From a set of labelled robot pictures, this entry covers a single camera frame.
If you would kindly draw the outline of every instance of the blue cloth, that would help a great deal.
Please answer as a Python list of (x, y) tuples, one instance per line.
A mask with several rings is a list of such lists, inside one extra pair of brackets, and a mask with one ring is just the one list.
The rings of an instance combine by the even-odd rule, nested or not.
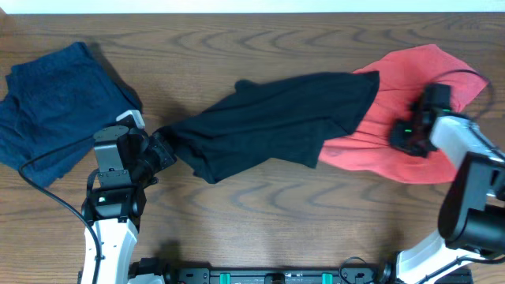
[[(15, 65), (0, 102), (0, 162), (18, 169), (29, 159), (76, 142), (140, 104), (117, 86), (84, 43)], [(56, 152), (26, 169), (44, 187), (62, 178), (92, 148), (93, 139)]]

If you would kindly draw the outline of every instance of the white backdrop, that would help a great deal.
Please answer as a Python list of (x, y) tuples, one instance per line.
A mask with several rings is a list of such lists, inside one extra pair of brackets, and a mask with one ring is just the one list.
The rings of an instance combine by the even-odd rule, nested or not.
[(505, 0), (0, 0), (6, 13), (505, 12)]

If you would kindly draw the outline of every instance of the cloth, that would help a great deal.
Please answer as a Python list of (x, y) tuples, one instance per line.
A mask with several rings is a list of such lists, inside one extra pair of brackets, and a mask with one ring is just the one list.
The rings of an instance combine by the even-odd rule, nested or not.
[[(118, 87), (84, 43), (12, 67), (0, 102), (0, 162), (18, 169), (115, 122), (140, 104)], [(44, 187), (62, 178), (93, 146), (93, 139), (56, 152), (25, 172)]]
[[(387, 139), (397, 119), (410, 118), (410, 105), (418, 100), (425, 85), (454, 69), (472, 70), (465, 62), (430, 44), (391, 52), (378, 62), (354, 71), (380, 72), (376, 100), (355, 134), (324, 143), (320, 161), (344, 170), (371, 170), (410, 184), (453, 181), (456, 169), (441, 151), (431, 152), (427, 159), (412, 157), (390, 148)], [(487, 84), (469, 73), (451, 73), (437, 81), (452, 87), (451, 106), (457, 112)]]
[(378, 72), (241, 80), (233, 95), (159, 131), (211, 184), (269, 158), (316, 167), (324, 140), (353, 133), (378, 88)]

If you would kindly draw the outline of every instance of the wooden table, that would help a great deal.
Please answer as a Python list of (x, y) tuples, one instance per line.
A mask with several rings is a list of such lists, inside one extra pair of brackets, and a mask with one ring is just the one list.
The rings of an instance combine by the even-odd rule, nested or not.
[[(258, 82), (346, 71), (388, 51), (436, 43), (496, 87), (483, 132), (505, 145), (505, 15), (498, 13), (4, 16), (0, 75), (10, 66), (84, 41), (114, 79), (144, 103), (148, 129), (198, 114)], [(0, 94), (7, 93), (5, 80)], [(486, 104), (482, 94), (468, 108)], [(80, 207), (90, 152), (52, 192)], [(66, 209), (0, 166), (0, 282), (76, 283), (84, 227)], [(147, 190), (133, 260), (215, 267), (330, 267), (370, 262), (418, 243), (436, 228), (448, 185), (404, 185), (368, 172), (317, 170), (269, 160), (217, 185), (179, 162)], [(477, 283), (505, 282), (504, 266), (473, 266)]]

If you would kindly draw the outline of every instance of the pink fabric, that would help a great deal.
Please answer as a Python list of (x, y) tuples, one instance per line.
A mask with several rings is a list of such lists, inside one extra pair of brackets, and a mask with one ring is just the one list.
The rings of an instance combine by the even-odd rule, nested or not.
[[(396, 119), (410, 118), (410, 105), (424, 86), (449, 70), (471, 69), (435, 44), (395, 51), (378, 62), (354, 71), (380, 71), (380, 88), (365, 118), (350, 136), (327, 140), (319, 160), (344, 170), (371, 170), (410, 184), (453, 181), (456, 170), (441, 151), (427, 159), (412, 157), (389, 147), (387, 139)], [(451, 106), (460, 112), (485, 87), (479, 77), (452, 73), (437, 80), (452, 87)]]

